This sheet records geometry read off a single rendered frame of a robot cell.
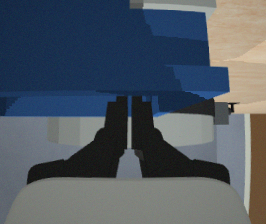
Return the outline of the blue square tray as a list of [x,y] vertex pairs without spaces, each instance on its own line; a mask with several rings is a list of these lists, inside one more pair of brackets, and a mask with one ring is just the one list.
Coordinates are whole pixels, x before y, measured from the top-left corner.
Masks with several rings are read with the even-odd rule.
[[[230,92],[210,66],[216,0],[0,0],[0,116],[105,117],[142,96],[158,117]],[[36,97],[25,97],[36,96]]]

